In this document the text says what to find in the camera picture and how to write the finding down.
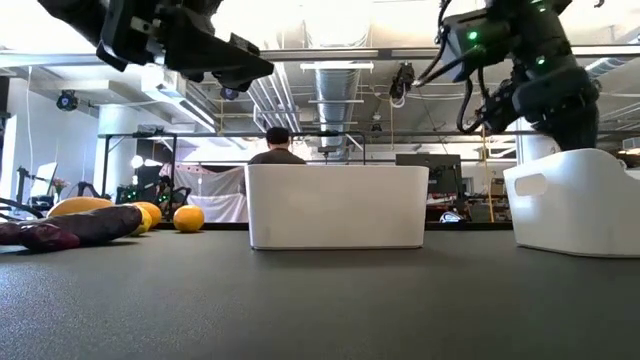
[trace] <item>white bin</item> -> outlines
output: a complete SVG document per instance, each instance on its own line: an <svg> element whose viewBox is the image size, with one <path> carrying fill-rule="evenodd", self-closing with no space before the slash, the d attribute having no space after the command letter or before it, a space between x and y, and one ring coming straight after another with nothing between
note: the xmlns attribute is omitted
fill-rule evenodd
<svg viewBox="0 0 640 360"><path fill-rule="evenodd" d="M519 245L583 256L640 256L640 182L596 149L504 171Z"/></svg>
<svg viewBox="0 0 640 360"><path fill-rule="evenodd" d="M423 244L425 167L251 165L245 172L253 248Z"/></svg>

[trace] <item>eggplant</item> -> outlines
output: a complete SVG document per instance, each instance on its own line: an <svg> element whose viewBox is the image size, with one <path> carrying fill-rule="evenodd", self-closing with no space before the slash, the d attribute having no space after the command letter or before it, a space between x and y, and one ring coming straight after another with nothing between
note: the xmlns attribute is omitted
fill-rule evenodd
<svg viewBox="0 0 640 360"><path fill-rule="evenodd" d="M61 251L80 246L77 236L51 224L23 226L19 239L20 245L35 252Z"/></svg>
<svg viewBox="0 0 640 360"><path fill-rule="evenodd" d="M20 245L19 235L20 225L15 223L0 224L0 246Z"/></svg>
<svg viewBox="0 0 640 360"><path fill-rule="evenodd" d="M99 246L131 234L141 223L142 213L137 206L122 205L25 221L20 225L53 225L76 235L81 246Z"/></svg>

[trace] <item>table surface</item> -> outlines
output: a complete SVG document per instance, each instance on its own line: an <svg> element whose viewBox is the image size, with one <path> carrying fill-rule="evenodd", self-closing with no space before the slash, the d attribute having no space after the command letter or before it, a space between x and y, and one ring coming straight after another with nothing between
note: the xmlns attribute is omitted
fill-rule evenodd
<svg viewBox="0 0 640 360"><path fill-rule="evenodd" d="M640 261L427 232L420 250L246 232L0 248L0 359L637 359Z"/></svg>

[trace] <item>yellow fruit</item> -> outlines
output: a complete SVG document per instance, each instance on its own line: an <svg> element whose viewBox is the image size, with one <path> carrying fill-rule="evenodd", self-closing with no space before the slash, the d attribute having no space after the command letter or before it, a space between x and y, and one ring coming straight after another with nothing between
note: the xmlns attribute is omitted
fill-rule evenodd
<svg viewBox="0 0 640 360"><path fill-rule="evenodd" d="M94 197L75 197L65 199L57 203L51 210L49 210L49 214L47 216L52 217L77 214L85 211L103 209L109 206L113 206L113 203L109 200Z"/></svg>
<svg viewBox="0 0 640 360"><path fill-rule="evenodd" d="M173 225L180 232L198 232L204 225L204 212L194 205L183 206L173 214Z"/></svg>
<svg viewBox="0 0 640 360"><path fill-rule="evenodd" d="M156 227L160 221L162 221L162 211L160 211L160 208L156 205L149 202L137 202L133 204L147 210L149 215L151 215L151 229Z"/></svg>
<svg viewBox="0 0 640 360"><path fill-rule="evenodd" d="M144 234L149 231L149 228L151 227L151 215L149 215L149 212L141 207L138 207L138 209L142 214L142 222L140 223L140 226L138 226L136 231L131 233L130 236L139 236L141 234Z"/></svg>

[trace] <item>monitor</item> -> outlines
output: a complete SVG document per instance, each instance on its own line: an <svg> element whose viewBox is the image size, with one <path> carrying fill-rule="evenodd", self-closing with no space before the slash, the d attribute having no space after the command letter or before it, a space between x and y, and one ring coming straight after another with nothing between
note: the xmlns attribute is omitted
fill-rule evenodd
<svg viewBox="0 0 640 360"><path fill-rule="evenodd" d="M460 155L396 154L397 166L429 168L429 194L463 192Z"/></svg>

